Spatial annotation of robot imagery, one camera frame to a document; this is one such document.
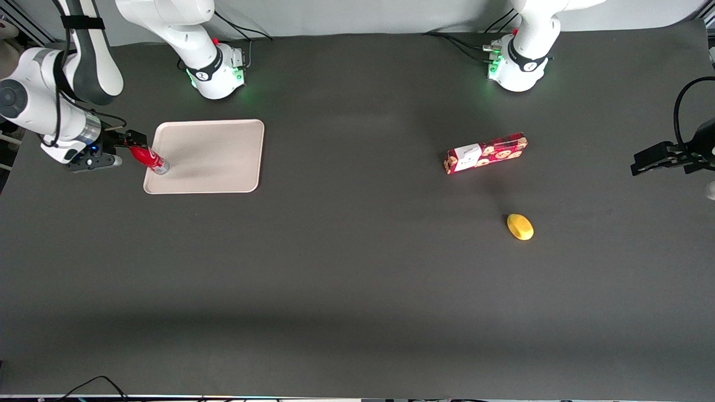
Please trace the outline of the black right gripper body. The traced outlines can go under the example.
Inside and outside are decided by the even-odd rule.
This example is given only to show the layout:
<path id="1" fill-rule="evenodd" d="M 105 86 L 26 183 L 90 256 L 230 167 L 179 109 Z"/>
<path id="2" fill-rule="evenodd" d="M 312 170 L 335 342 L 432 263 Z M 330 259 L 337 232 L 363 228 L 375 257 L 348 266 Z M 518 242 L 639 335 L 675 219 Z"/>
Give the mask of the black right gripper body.
<path id="1" fill-rule="evenodd" d="M 99 137 L 91 145 L 91 158 L 97 160 L 122 160 L 117 155 L 119 147 L 128 147 L 132 137 L 127 131 L 102 126 Z"/>

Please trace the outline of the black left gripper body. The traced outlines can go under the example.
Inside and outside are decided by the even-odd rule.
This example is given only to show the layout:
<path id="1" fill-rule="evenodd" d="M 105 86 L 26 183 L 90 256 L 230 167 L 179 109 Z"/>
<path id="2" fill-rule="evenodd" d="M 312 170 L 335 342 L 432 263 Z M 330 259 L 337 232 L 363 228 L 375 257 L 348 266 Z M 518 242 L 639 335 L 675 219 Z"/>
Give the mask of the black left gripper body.
<path id="1" fill-rule="evenodd" d="M 677 149 L 675 167 L 682 167 L 689 175 L 699 170 L 714 171 L 714 119 L 701 124 L 695 130 L 694 137 L 689 142 L 684 142 L 679 120 L 674 118 L 674 132 L 676 135 Z"/>

